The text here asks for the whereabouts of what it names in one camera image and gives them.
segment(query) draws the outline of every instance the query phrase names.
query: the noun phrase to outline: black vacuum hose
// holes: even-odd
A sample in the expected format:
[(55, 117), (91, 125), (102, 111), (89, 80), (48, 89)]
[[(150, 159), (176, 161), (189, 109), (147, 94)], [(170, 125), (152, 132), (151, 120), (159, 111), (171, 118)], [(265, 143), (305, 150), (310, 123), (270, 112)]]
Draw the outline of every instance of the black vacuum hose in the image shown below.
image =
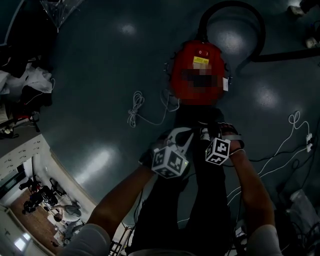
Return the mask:
[(241, 2), (241, 1), (223, 1), (219, 2), (213, 6), (211, 6), (201, 17), (198, 33), (195, 37), (196, 40), (200, 40), (204, 43), (208, 42), (208, 35), (207, 35), (207, 25), (210, 17), (216, 13), (217, 11), (221, 10), (222, 8), (226, 7), (242, 7), (254, 14), (256, 19), (259, 22), (260, 26), (260, 35), (258, 35), (257, 45), (252, 52), (252, 54), (248, 57), (248, 59), (252, 62), (276, 62), (276, 61), (286, 61), (286, 60), (294, 60), (294, 59), (304, 59), (314, 56), (320, 55), (320, 48), (313, 48), (313, 49), (304, 49), (304, 50), (296, 50), (290, 52), (281, 52), (281, 53), (274, 53), (274, 54), (267, 54), (267, 55), (260, 55), (262, 52), (265, 41), (266, 41), (266, 25), (264, 19), (262, 18), (261, 14), (250, 4)]

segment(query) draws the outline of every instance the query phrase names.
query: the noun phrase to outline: wooden floor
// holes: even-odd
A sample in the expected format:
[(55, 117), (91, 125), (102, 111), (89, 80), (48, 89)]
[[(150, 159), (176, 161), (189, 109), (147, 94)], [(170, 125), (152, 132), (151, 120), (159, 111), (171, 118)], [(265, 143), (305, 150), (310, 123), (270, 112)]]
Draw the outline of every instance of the wooden floor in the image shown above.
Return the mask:
[(29, 200), (31, 193), (29, 190), (16, 199), (10, 206), (10, 209), (24, 227), (32, 234), (42, 245), (48, 248), (52, 253), (57, 254), (62, 250), (62, 247), (54, 247), (51, 241), (57, 243), (54, 239), (55, 226), (47, 219), (48, 213), (42, 208), (37, 207), (36, 211), (24, 215), (24, 202)]

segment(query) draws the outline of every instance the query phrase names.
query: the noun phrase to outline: white cabinet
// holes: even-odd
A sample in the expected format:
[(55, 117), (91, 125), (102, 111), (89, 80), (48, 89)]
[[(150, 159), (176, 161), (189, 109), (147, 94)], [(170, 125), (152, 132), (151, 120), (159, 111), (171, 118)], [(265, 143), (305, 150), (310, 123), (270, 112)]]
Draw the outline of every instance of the white cabinet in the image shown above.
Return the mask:
[(0, 158), (0, 180), (4, 179), (33, 155), (38, 154), (42, 144), (43, 136), (40, 134)]

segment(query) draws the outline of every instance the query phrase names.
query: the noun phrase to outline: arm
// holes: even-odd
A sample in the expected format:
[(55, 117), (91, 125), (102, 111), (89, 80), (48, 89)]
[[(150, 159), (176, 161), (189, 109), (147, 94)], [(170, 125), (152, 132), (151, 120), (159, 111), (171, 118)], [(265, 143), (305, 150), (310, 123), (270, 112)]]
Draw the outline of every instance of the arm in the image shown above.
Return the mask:
[(134, 205), (140, 191), (153, 175), (152, 170), (140, 165), (101, 200), (87, 223), (99, 225), (112, 238), (121, 221)]
[(52, 207), (53, 210), (55, 210), (55, 209), (61, 210), (61, 212), (60, 212), (61, 214), (62, 214), (62, 211), (63, 211), (64, 208), (65, 208), (64, 206), (59, 205), (59, 204), (54, 206), (54, 207)]
[(275, 215), (269, 194), (246, 153), (240, 150), (231, 155), (230, 159), (240, 180), (249, 235), (263, 225), (274, 226)]

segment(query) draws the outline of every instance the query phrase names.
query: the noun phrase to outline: power strip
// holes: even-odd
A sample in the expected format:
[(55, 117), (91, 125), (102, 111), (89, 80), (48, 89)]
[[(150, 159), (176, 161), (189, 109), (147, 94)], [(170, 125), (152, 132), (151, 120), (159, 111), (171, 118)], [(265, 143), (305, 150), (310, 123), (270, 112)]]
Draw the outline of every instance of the power strip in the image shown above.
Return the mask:
[(312, 139), (312, 133), (309, 133), (305, 140), (306, 140), (306, 151), (309, 153), (311, 151), (311, 147), (313, 146), (312, 142), (311, 142), (311, 139)]

